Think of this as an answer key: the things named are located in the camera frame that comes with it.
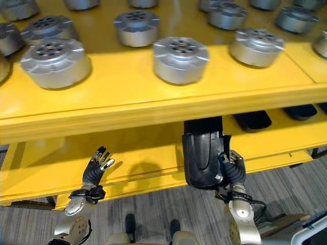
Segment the black cable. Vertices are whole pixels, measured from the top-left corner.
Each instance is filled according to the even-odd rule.
[[[88,240],[88,238],[91,236],[91,232],[92,232],[92,225],[91,225],[91,221],[88,220],[88,234],[83,237],[83,239],[80,241],[79,245],[85,243],[86,240]]]
[[[239,193],[239,192],[235,192],[237,194],[242,195],[242,198],[235,198],[232,196],[231,194],[232,192],[229,193],[229,195],[223,195],[223,194],[218,194],[216,196],[217,199],[223,200],[224,203],[228,203],[229,201],[234,201],[234,200],[240,200],[240,201],[245,201],[247,203],[249,203],[250,205],[252,204],[259,204],[259,205],[263,205],[263,208],[260,210],[260,212],[258,213],[258,215],[254,218],[254,223],[257,224],[258,221],[261,219],[262,215],[265,213],[265,211],[267,210],[267,205],[266,203],[264,203],[263,201],[259,201],[259,200],[253,200],[252,197],[250,195],[244,195],[243,193]]]

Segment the black plastic part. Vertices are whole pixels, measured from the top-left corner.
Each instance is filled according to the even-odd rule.
[[[170,228],[169,228],[169,231],[170,231],[170,237],[171,239],[173,239],[175,233],[177,231],[180,231],[180,222],[177,220],[177,219],[174,219],[170,222]]]
[[[222,117],[185,121],[182,141],[187,183],[199,189],[223,186],[218,156],[223,151],[229,156],[230,136],[222,135]]]
[[[60,239],[52,239],[51,241],[49,241],[48,245],[71,245],[71,244],[67,241],[63,241]]]
[[[313,105],[292,106],[284,108],[288,116],[297,121],[308,120],[317,114],[317,110]]]
[[[233,115],[242,130],[256,132],[271,125],[270,117],[266,111],[254,111]]]
[[[99,200],[104,199],[106,192],[103,190],[102,185],[98,185],[97,187],[91,189],[89,195],[91,196],[91,199],[94,201],[94,203],[97,204]]]
[[[225,162],[224,173],[230,184],[242,183],[244,185],[246,173],[245,167],[243,165],[236,165],[231,162]]]
[[[324,111],[324,113],[327,114],[327,102],[325,103],[320,103],[318,106]]]
[[[103,171],[97,164],[89,163],[83,174],[83,183],[92,183],[98,186],[103,176]]]
[[[132,236],[131,243],[135,243],[136,222],[134,214],[127,214],[125,217],[126,233]]]

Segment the metal cylinder component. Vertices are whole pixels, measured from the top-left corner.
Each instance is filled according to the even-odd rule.
[[[0,82],[5,80],[10,73],[11,65],[9,61],[0,54]]]
[[[44,40],[31,46],[20,64],[38,86],[48,89],[73,85],[91,71],[90,59],[82,44],[74,39]]]
[[[247,17],[248,11],[233,2],[221,2],[211,9],[209,23],[226,30],[241,28]]]
[[[327,58],[327,30],[322,32],[322,36],[313,43],[312,47],[318,54]]]
[[[294,0],[293,4],[310,10],[316,10],[326,3],[325,0]]]
[[[63,0],[70,10],[85,10],[99,5],[99,0]]]
[[[136,8],[153,8],[159,4],[159,0],[128,0],[128,4]]]
[[[284,41],[263,29],[237,30],[235,40],[229,46],[230,54],[238,61],[268,67],[284,50]]]
[[[154,13],[134,10],[119,15],[114,24],[119,41],[130,47],[144,47],[159,38],[160,19]]]
[[[233,0],[199,0],[199,9],[204,12],[210,12],[211,8],[215,8],[220,2],[234,2]]]
[[[264,10],[275,10],[281,4],[281,0],[250,0],[250,5]]]
[[[29,18],[40,12],[35,0],[3,0],[1,15],[10,21]]]
[[[21,32],[29,45],[39,45],[43,39],[76,39],[78,33],[71,19],[64,16],[45,16],[33,21]]]
[[[282,8],[275,24],[289,32],[308,33],[318,21],[309,9],[291,6]]]
[[[0,51],[8,56],[25,46],[14,23],[0,23]]]
[[[199,81],[209,61],[207,47],[192,38],[168,37],[153,44],[154,70],[173,84]]]

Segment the yellow shelving unit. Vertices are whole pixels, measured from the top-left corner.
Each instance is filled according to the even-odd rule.
[[[246,161],[246,169],[247,173],[253,173],[309,161],[312,161],[311,156],[306,151],[299,151],[291,154],[282,154],[279,156]],[[106,197],[101,200],[101,202],[183,185],[187,185],[184,173],[129,181],[104,187]],[[69,194],[70,193],[58,195],[55,210],[62,210],[66,207],[69,202]]]
[[[257,133],[245,133],[232,116],[223,117],[224,133],[232,135],[231,148],[247,160],[249,172],[294,162],[290,159],[286,163],[266,162],[266,157],[327,144],[327,115],[322,111],[307,121],[291,120],[277,109],[268,114],[273,125]],[[0,201],[12,202],[78,189],[95,145],[108,146],[117,161],[105,173],[101,182],[104,186],[182,173],[182,135],[183,123],[175,122],[11,144],[1,172],[4,191]],[[311,158],[301,155],[301,160],[306,162]],[[38,184],[31,188],[36,180]]]
[[[311,33],[294,35],[273,25],[279,10],[237,2],[249,10],[246,27],[278,34],[285,51],[271,67],[246,67],[228,53],[234,32],[207,24],[196,0],[160,1],[151,11],[161,19],[161,37],[193,37],[211,57],[201,81],[172,86],[154,74],[151,47],[118,42],[113,20],[131,9],[127,1],[69,11],[63,1],[39,0],[41,14],[15,24],[22,30],[45,15],[71,18],[92,72],[71,88],[44,90],[20,68],[26,48],[10,58],[11,77],[0,84],[0,144],[11,144],[0,172],[1,204],[59,195],[57,209],[63,208],[101,145],[117,160],[102,180],[106,200],[184,185],[181,136],[188,119],[226,115],[225,133],[233,135],[231,147],[246,159],[248,172],[312,160],[303,150],[327,144],[327,115],[318,108],[310,120],[294,121],[275,108],[327,101],[327,61],[311,49],[327,29],[327,9],[317,12],[320,22]],[[255,110],[269,110],[269,129],[245,133],[229,116]]]
[[[209,47],[211,60],[202,80],[172,86],[154,74],[151,47],[119,43],[113,20],[130,9],[126,1],[102,1],[100,7],[88,11],[69,11],[62,1],[38,1],[41,14],[19,21],[17,26],[23,29],[44,15],[68,16],[91,58],[92,73],[72,88],[44,90],[20,68],[23,51],[17,54],[11,77],[0,87],[1,144],[327,100],[327,83],[308,76],[288,53],[288,44],[271,67],[254,69],[236,62],[227,48],[234,32],[207,24],[207,15],[197,9],[196,2],[166,0],[151,10],[161,18],[161,37],[193,37]],[[248,1],[238,2],[249,10],[246,27],[272,26],[277,11],[259,11]],[[320,29],[317,25],[313,33],[318,35]],[[289,43],[298,36],[280,35],[288,35]],[[308,60],[305,52],[301,59]],[[318,67],[322,71],[319,81],[327,81],[327,62],[321,60]]]

